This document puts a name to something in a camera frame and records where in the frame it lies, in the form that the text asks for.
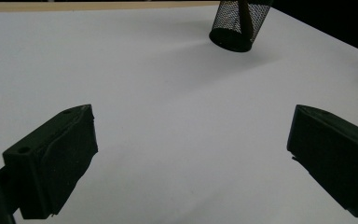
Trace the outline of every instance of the white table surface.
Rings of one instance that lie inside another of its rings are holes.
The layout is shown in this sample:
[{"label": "white table surface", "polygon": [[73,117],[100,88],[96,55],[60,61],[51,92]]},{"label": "white table surface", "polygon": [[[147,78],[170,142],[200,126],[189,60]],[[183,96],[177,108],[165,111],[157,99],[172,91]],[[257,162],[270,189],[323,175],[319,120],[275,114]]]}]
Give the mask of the white table surface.
[{"label": "white table surface", "polygon": [[358,125],[358,49],[272,9],[247,53],[217,6],[0,13],[2,152],[92,104],[99,153],[54,224],[358,223],[286,151],[297,104]]}]

